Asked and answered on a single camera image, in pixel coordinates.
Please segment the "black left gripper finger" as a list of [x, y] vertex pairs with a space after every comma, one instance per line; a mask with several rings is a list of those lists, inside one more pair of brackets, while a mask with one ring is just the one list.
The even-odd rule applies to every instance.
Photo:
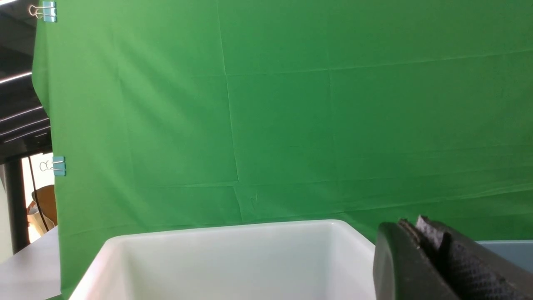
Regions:
[[378, 300], [531, 300], [533, 274], [442, 222], [379, 224]]

